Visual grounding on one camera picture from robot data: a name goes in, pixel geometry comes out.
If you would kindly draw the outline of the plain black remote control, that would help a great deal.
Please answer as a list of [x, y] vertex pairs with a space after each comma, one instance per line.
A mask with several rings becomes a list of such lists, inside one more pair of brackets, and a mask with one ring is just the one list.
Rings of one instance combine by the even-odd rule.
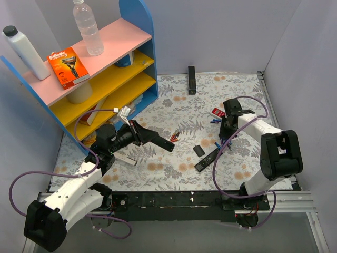
[[164, 150], [166, 150], [168, 152], [172, 152], [173, 149], [174, 149], [174, 147], [175, 147], [174, 143], [172, 143], [172, 142], [164, 139], [163, 137], [161, 137], [159, 135], [156, 136], [155, 138], [153, 138], [151, 140], [151, 142], [153, 144], [155, 144], [156, 146], [158, 146], [158, 147], [160, 147], [160, 148], [162, 148], [162, 149], [164, 149]]

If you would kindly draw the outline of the black battery cover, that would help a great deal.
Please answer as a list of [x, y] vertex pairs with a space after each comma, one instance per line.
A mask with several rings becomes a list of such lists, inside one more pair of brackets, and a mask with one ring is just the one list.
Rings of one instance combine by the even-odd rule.
[[202, 149], [202, 147], [200, 145], [194, 146], [193, 150], [194, 150], [194, 152], [196, 153], [196, 155], [198, 157], [202, 157], [202, 156], [205, 155], [205, 152], [204, 152], [204, 150]]

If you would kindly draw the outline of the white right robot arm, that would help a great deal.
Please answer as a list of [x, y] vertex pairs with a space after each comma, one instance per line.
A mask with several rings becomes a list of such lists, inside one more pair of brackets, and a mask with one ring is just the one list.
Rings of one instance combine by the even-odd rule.
[[303, 171], [303, 161], [298, 136], [293, 130], [281, 130], [264, 121], [268, 110], [264, 105], [264, 115], [242, 109], [238, 98], [223, 102], [225, 115], [219, 132], [221, 139], [229, 142], [241, 131], [260, 144], [260, 169], [240, 186], [238, 202], [243, 209], [257, 204], [257, 195], [266, 193], [272, 186], [285, 178]]

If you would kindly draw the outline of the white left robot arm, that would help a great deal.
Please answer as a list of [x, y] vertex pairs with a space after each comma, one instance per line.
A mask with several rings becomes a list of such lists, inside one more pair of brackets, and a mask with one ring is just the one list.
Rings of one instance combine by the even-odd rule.
[[159, 133], [130, 120], [119, 130], [101, 126], [90, 152], [72, 178], [43, 201], [34, 200], [27, 208], [24, 236], [48, 252], [64, 241], [68, 230], [87, 213], [98, 208], [108, 210], [110, 195], [92, 188], [115, 162], [114, 153], [129, 144], [152, 142]]

